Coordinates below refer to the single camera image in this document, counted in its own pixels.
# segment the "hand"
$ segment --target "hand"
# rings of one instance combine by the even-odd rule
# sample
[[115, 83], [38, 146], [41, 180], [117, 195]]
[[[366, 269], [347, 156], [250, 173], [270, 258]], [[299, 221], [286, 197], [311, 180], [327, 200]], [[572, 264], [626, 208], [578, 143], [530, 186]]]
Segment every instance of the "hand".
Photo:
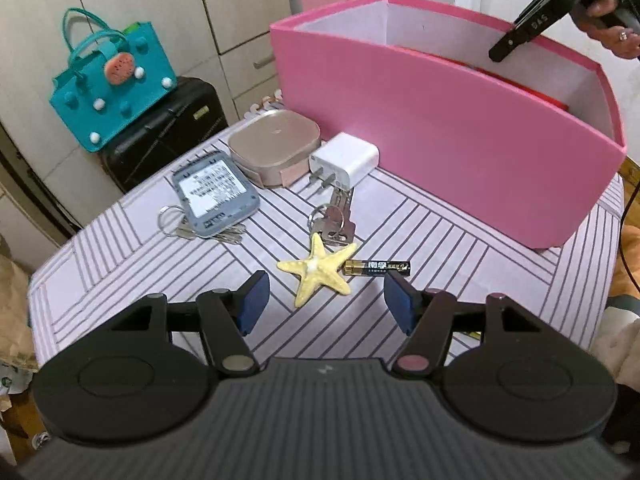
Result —
[[[613, 12], [617, 6], [618, 0], [596, 0], [587, 9], [587, 15], [591, 18], [599, 18]], [[599, 41], [604, 48], [622, 59], [634, 59], [640, 56], [640, 36], [630, 28], [597, 28], [590, 22], [578, 22], [576, 25], [592, 40]]]

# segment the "brown paper bag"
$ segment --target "brown paper bag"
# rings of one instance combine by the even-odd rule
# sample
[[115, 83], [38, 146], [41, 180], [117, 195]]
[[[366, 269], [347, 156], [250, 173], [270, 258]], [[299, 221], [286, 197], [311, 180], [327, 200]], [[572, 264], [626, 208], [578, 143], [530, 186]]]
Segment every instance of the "brown paper bag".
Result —
[[31, 328], [27, 325], [29, 277], [0, 254], [0, 360], [36, 372]]

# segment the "ring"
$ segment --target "ring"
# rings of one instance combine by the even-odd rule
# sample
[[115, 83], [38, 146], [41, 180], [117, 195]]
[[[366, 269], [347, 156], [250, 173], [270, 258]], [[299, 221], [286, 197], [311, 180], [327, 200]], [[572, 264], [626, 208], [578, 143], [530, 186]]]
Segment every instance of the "ring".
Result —
[[163, 235], [169, 236], [169, 237], [177, 236], [177, 234], [175, 233], [175, 230], [172, 233], [168, 233], [167, 231], [165, 231], [164, 226], [162, 225], [161, 219], [164, 213], [166, 213], [167, 211], [171, 211], [171, 209], [176, 209], [180, 211], [182, 213], [182, 218], [184, 218], [184, 209], [182, 209], [179, 205], [166, 205], [158, 212], [158, 229], [160, 229], [160, 232]]
[[309, 216], [306, 218], [306, 227], [309, 229], [309, 232], [313, 231], [314, 219], [315, 219], [314, 217], [318, 213], [323, 213], [326, 216], [326, 210], [329, 209], [330, 207], [337, 209], [338, 213], [340, 213], [341, 220], [340, 220], [340, 228], [338, 229], [338, 231], [342, 231], [342, 228], [344, 227], [344, 214], [342, 213], [342, 211], [340, 211], [340, 208], [333, 204], [320, 204], [320, 205], [317, 205], [315, 208], [313, 208], [311, 210], [311, 213], [309, 213]]

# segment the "black suitcase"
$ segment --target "black suitcase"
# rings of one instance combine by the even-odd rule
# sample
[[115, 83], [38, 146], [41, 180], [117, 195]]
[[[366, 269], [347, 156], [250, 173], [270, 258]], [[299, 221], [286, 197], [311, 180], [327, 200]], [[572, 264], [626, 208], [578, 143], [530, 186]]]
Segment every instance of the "black suitcase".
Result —
[[127, 192], [227, 127], [216, 89], [192, 77], [149, 108], [100, 150], [103, 168]]

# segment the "drawer handle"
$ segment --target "drawer handle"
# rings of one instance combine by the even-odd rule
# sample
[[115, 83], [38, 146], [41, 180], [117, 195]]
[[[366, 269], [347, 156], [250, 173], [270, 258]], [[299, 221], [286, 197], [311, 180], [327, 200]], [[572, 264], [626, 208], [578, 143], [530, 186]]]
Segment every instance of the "drawer handle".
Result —
[[261, 59], [260, 61], [255, 61], [254, 68], [256, 70], [260, 70], [261, 68], [266, 67], [269, 63], [273, 63], [274, 61], [276, 61], [276, 57], [274, 54], [271, 54], [270, 56], [267, 56], [264, 59]]

